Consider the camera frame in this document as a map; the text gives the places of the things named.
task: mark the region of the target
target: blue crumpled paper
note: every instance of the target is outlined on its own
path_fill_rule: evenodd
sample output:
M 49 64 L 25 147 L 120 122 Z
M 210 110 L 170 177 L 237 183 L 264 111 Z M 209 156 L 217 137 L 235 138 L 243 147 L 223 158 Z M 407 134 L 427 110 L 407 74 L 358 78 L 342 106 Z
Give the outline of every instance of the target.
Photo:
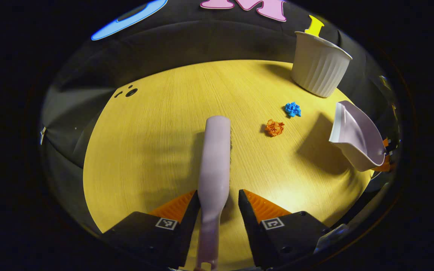
M 295 117 L 296 115 L 301 116 L 301 108 L 296 104 L 296 102 L 286 104 L 285 110 L 289 117 Z

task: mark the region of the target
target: black fabric wall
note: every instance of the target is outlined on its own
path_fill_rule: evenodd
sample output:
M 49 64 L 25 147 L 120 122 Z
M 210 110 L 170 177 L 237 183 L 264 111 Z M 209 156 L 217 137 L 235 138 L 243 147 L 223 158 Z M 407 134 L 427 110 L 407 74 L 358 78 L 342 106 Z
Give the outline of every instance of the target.
M 127 29 L 98 41 L 88 38 L 48 89 L 41 128 L 47 127 L 42 151 L 50 186 L 71 216 L 96 233 L 83 195 L 84 155 L 96 120 L 116 88 L 167 69 L 208 61 L 293 62 L 294 31 L 310 25 L 310 13 L 290 2 L 284 3 L 286 22 L 264 17 L 255 8 L 244 11 L 236 4 L 229 10 L 208 10 L 200 2 L 169 1 Z M 353 57 L 338 88 L 384 131 L 393 119 L 378 80 L 383 71 L 352 38 L 329 22 L 324 25 L 320 37 Z

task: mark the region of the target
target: round wooden tabletop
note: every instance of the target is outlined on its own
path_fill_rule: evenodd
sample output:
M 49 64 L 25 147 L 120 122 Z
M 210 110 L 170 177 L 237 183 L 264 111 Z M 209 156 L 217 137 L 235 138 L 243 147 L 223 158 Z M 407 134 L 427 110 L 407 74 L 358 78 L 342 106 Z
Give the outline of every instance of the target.
M 102 232 L 134 211 L 148 213 L 197 189 L 205 121 L 231 120 L 231 180 L 220 225 L 219 270 L 254 265 L 237 206 L 239 189 L 291 213 L 307 211 L 327 226 L 338 221 L 367 186 L 329 142 L 336 89 L 328 98 L 298 87 L 292 63 L 228 60 L 178 67 L 115 91 L 93 129 L 83 168 L 88 209 Z M 128 91 L 138 91 L 127 96 Z M 302 117 L 287 117 L 296 102 Z M 269 119 L 284 122 L 277 137 Z M 200 217 L 183 269 L 195 267 Z

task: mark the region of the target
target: crumpled paper ball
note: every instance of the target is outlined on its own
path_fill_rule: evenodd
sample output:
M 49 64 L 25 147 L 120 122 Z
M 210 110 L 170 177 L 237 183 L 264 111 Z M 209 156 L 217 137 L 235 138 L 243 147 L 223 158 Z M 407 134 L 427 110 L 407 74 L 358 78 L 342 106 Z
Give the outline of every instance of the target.
M 282 131 L 284 130 L 284 123 L 275 122 L 272 119 L 270 119 L 267 122 L 265 130 L 271 137 L 278 136 L 279 134 L 282 134 Z
M 295 117 L 296 115 L 301 116 L 301 108 L 296 104 L 296 102 L 286 104 L 285 110 L 289 117 Z

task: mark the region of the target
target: lavender handle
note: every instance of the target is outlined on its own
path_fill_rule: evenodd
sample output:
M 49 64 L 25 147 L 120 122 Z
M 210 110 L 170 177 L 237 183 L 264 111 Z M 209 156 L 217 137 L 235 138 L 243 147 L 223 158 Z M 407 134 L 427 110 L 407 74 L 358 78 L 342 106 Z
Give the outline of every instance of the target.
M 217 270 L 220 214 L 229 196 L 231 120 L 213 116 L 205 124 L 202 164 L 197 190 L 202 210 L 197 267 L 208 262 Z

